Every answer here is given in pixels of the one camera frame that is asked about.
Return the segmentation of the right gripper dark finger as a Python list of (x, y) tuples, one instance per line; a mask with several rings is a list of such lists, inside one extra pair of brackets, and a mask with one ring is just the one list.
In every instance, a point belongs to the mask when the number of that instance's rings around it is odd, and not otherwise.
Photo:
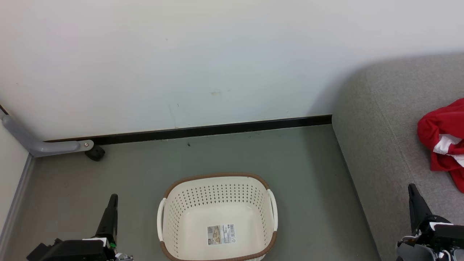
[(414, 183), (408, 185), (411, 232), (415, 236), (430, 227), (432, 212)]

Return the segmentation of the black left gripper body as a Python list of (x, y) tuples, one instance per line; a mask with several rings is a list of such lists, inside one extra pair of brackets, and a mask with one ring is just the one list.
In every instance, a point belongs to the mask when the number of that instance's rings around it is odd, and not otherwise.
[(103, 247), (106, 261), (133, 261), (133, 256), (118, 252), (116, 249), (116, 243), (106, 240), (105, 246)]

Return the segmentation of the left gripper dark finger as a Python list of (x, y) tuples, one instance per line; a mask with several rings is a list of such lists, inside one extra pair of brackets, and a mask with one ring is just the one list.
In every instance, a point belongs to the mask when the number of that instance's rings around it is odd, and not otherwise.
[(110, 244), (117, 243), (118, 195), (112, 194), (100, 220), (95, 237), (107, 238)]

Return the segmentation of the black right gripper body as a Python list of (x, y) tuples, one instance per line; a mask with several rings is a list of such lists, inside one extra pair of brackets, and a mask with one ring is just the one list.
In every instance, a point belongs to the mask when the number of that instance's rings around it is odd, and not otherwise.
[(404, 236), (397, 244), (398, 261), (462, 261), (464, 227), (432, 215), (428, 230)]

